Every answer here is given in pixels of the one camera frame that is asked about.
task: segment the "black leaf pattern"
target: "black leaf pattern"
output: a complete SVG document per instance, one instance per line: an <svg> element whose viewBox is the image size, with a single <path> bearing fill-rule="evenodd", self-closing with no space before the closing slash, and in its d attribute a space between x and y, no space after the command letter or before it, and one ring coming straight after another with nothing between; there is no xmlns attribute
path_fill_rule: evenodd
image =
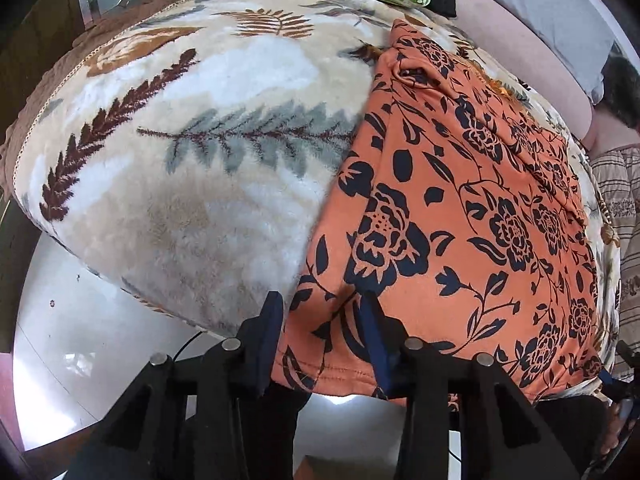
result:
<svg viewBox="0 0 640 480"><path fill-rule="evenodd" d="M331 320L322 323L322 325L313 330L312 334L318 339L322 339L324 341L325 354L328 354L334 349L334 345L331 341Z"/></svg>
<svg viewBox="0 0 640 480"><path fill-rule="evenodd" d="M578 285L578 290L582 292L584 290L584 282L582 280L582 275L580 274L580 270L575 271L575 283Z"/></svg>
<svg viewBox="0 0 640 480"><path fill-rule="evenodd" d="M383 139L386 137L386 124L377 113L371 112L365 114L364 120L367 121L367 123L371 124L371 126L373 126L373 128L380 134Z"/></svg>
<svg viewBox="0 0 640 480"><path fill-rule="evenodd" d="M316 272L320 276L329 266L329 253L326 249L326 239L324 235L318 240L318 246L316 246Z"/></svg>
<svg viewBox="0 0 640 480"><path fill-rule="evenodd" d="M489 276L489 279L486 282L486 288L484 290L484 295L487 296L489 294L493 296L497 296L502 292L504 286L507 284L507 279L509 275L501 270L498 274L492 274Z"/></svg>
<svg viewBox="0 0 640 480"><path fill-rule="evenodd" d="M505 257L505 255L489 240L485 240L481 237L473 237L469 238L467 242L471 242L473 245L475 245L476 249L491 258L494 264L504 266L507 263L507 258Z"/></svg>
<svg viewBox="0 0 640 480"><path fill-rule="evenodd" d="M547 260L545 260L544 258L540 258L540 265L542 266L543 269L545 269L545 272L551 276L554 273L554 266L552 264L550 264Z"/></svg>
<svg viewBox="0 0 640 480"><path fill-rule="evenodd" d="M316 384L313 377L310 377L302 371L293 350L289 346L287 346L287 350L282 356L282 371L284 372L287 384L294 390L312 390Z"/></svg>
<svg viewBox="0 0 640 480"><path fill-rule="evenodd" d="M414 172L414 161L409 150L395 150L392 162L398 182L408 182Z"/></svg>
<svg viewBox="0 0 640 480"><path fill-rule="evenodd" d="M492 335L497 333L498 330L500 330L506 322L506 319L494 319L491 323L489 323L488 325L484 325L478 331L478 334L474 337L474 341L491 337Z"/></svg>
<svg viewBox="0 0 640 480"><path fill-rule="evenodd" d="M292 312L294 310L296 310L300 306L300 303L302 303L303 301L306 301L309 298L311 298L311 293L312 292L313 292L313 290L311 288L303 288L302 290L298 290L293 295L293 298L291 300L291 306L289 307L289 310L292 311Z"/></svg>
<svg viewBox="0 0 640 480"><path fill-rule="evenodd" d="M354 308L353 314L356 316L356 308ZM365 346L354 337L353 333L351 333L344 308L340 310L340 328L342 330L342 337L344 338L345 343L347 343L351 353L361 361L368 363L369 352L367 352Z"/></svg>
<svg viewBox="0 0 640 480"><path fill-rule="evenodd" d="M442 272L436 276L436 283L444 285L440 291L441 296L455 294L462 287L456 271L447 266L443 267Z"/></svg>
<svg viewBox="0 0 640 480"><path fill-rule="evenodd" d="M483 204L479 202L470 202L469 200L465 203L465 211L466 214L475 218L476 220L482 220L484 215L486 215L486 208Z"/></svg>
<svg viewBox="0 0 640 480"><path fill-rule="evenodd" d="M427 206L434 203L440 203L442 202L443 197L444 190L442 188L430 187L424 192L424 203Z"/></svg>
<svg viewBox="0 0 640 480"><path fill-rule="evenodd" d="M429 344L439 352L443 352L445 350L453 350L456 347L455 343L452 343L451 341L436 341Z"/></svg>
<svg viewBox="0 0 640 480"><path fill-rule="evenodd" d="M420 134L422 133L420 126L406 119L402 119L402 131L404 132L406 142L414 145L420 143Z"/></svg>
<svg viewBox="0 0 640 480"><path fill-rule="evenodd" d="M478 326L478 313L480 312L480 307L476 308L471 316L469 317L469 321L466 322L466 336L469 337L471 333Z"/></svg>
<svg viewBox="0 0 640 480"><path fill-rule="evenodd" d="M522 343L517 339L516 339L515 351L516 351L516 359L520 360L522 358L522 355L524 354L524 347L522 346Z"/></svg>
<svg viewBox="0 0 640 480"><path fill-rule="evenodd" d="M499 363L505 363L509 360L509 356L502 348L500 348L500 345L495 348L494 358Z"/></svg>
<svg viewBox="0 0 640 480"><path fill-rule="evenodd" d="M442 124L440 121L437 121L436 119L432 119L431 123L433 123L433 126L436 128L436 132L442 136L442 137L449 137L449 129Z"/></svg>
<svg viewBox="0 0 640 480"><path fill-rule="evenodd" d="M382 147L385 145L385 141L382 137L379 136L371 136L371 147L376 148L377 150L382 151Z"/></svg>
<svg viewBox="0 0 640 480"><path fill-rule="evenodd" d="M456 237L448 231L434 231L431 233L430 239L433 242L436 238L444 236L444 239L440 241L436 247L436 256L442 256L447 246L456 239Z"/></svg>
<svg viewBox="0 0 640 480"><path fill-rule="evenodd" d="M455 150L464 158L466 158L466 160L474 160L473 156L471 155L471 153L469 153L467 151L466 148L464 148L463 146L460 146L460 144L458 144L457 142L453 142L453 140L450 140L449 143L455 148Z"/></svg>
<svg viewBox="0 0 640 480"><path fill-rule="evenodd" d="M429 164L431 164L433 171L435 171L440 177L452 184L456 183L455 179L453 178L453 173L451 173L451 170L444 162L442 162L436 156L431 155L431 153L422 152L422 154L425 156Z"/></svg>

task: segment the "brown blanket edge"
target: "brown blanket edge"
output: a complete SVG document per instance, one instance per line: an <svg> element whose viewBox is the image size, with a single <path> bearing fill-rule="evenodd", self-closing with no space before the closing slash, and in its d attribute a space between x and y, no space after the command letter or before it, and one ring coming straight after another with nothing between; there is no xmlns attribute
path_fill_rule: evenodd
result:
<svg viewBox="0 0 640 480"><path fill-rule="evenodd" d="M6 139L0 146L0 187L8 198L14 193L14 168L31 124L38 115L49 96L62 80L80 63L94 48L107 43L117 34L131 25L146 20L165 7L180 0L142 0L142 2L120 14L103 18L92 28L81 34L73 42L73 49L61 57L55 65L42 76L42 79L27 98L24 108L17 119L6 130Z"/></svg>

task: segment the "striped fabric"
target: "striped fabric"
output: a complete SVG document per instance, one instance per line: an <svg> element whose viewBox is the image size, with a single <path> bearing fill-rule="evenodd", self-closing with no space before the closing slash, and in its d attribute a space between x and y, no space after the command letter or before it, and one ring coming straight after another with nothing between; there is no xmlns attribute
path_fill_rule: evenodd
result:
<svg viewBox="0 0 640 480"><path fill-rule="evenodd" d="M640 145L612 150L591 161L593 174L620 236L620 339L640 350ZM631 370L616 356L614 374Z"/></svg>

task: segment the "black cable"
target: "black cable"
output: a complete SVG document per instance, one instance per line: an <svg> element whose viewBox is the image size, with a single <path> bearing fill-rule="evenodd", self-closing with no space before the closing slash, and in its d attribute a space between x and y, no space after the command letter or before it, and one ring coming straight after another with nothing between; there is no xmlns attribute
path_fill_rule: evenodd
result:
<svg viewBox="0 0 640 480"><path fill-rule="evenodd" d="M191 338L184 345L182 345L182 347L177 351L176 355L174 355L174 361L178 358L178 356L182 353L182 351L191 344L191 342L194 339L196 339L199 335L202 335L202 334L204 334L204 330L200 330L200 332L198 332L197 334L192 335Z"/></svg>

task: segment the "gray cushion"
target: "gray cushion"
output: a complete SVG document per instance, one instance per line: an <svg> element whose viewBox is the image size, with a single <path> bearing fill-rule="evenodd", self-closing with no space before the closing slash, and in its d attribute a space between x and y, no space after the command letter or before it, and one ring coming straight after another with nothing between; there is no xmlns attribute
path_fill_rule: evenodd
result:
<svg viewBox="0 0 640 480"><path fill-rule="evenodd" d="M614 42L609 25L589 0L495 0L546 43L587 95Z"/></svg>

